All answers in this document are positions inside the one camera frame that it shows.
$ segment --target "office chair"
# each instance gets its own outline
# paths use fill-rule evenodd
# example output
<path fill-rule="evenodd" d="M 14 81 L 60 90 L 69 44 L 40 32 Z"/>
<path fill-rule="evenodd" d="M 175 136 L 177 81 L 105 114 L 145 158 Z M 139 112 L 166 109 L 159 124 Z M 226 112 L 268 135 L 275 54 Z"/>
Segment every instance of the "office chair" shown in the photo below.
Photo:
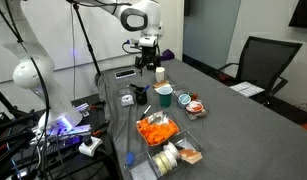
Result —
<path fill-rule="evenodd" d="M 235 84 L 247 81 L 264 89 L 263 104 L 269 105 L 270 97 L 287 84 L 280 77 L 301 48 L 301 43 L 283 42 L 250 36 L 242 50 L 240 62 L 229 63 L 217 69 L 216 74 L 223 80 L 221 71 L 231 65 L 239 65 L 237 75 L 231 79 Z"/>

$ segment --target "gray table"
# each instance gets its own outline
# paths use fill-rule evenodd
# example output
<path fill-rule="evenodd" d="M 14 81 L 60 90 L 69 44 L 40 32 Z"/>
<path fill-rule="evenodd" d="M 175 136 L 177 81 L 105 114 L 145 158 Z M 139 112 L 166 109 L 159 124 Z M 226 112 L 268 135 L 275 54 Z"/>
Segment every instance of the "gray table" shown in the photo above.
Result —
<path fill-rule="evenodd" d="M 181 130 L 190 131 L 204 146 L 202 161 L 182 167 L 167 179 L 307 179 L 306 130 L 178 60 L 162 66 L 173 84 L 185 84 L 197 92 L 210 109 L 207 117 L 195 121 L 187 118 L 175 99 L 171 107 L 163 109 Z M 148 150 L 136 121 L 148 105 L 152 105 L 148 114 L 162 110 L 152 88 L 147 105 L 121 107 L 118 89 L 129 83 L 145 86 L 155 82 L 154 73 L 148 71 L 143 77 L 114 78 L 115 72 L 129 68 L 104 72 L 99 86 L 100 96 L 108 101 L 109 133 L 125 179 L 126 153 Z"/>

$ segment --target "white cup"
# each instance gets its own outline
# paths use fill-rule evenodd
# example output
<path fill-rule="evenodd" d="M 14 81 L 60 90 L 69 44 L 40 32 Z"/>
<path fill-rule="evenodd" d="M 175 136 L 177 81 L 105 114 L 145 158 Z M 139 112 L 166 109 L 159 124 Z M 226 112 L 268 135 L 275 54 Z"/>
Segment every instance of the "white cup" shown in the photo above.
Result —
<path fill-rule="evenodd" d="M 165 68 L 164 67 L 157 67 L 155 70 L 155 77 L 156 77 L 156 81 L 160 82 L 164 80 L 164 72 L 165 72 Z"/>

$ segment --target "green cup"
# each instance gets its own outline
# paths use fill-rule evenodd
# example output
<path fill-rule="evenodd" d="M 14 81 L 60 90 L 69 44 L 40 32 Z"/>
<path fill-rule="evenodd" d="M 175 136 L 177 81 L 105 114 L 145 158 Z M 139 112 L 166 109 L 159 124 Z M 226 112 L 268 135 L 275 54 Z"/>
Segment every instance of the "green cup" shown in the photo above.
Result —
<path fill-rule="evenodd" d="M 171 87 L 161 87 L 158 90 L 160 95 L 160 105 L 167 108 L 171 105 L 173 89 Z"/>

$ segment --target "smartphone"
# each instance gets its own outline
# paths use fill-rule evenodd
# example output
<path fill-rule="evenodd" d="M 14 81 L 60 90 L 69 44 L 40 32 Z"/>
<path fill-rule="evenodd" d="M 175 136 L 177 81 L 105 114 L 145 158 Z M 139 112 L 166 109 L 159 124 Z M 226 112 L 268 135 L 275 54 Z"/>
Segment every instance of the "smartphone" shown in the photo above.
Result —
<path fill-rule="evenodd" d="M 115 73 L 115 78 L 116 79 L 121 79 L 124 77 L 129 77 L 129 76 L 134 76 L 136 75 L 136 72 L 134 69 L 126 70 L 126 71 L 120 71 Z"/>

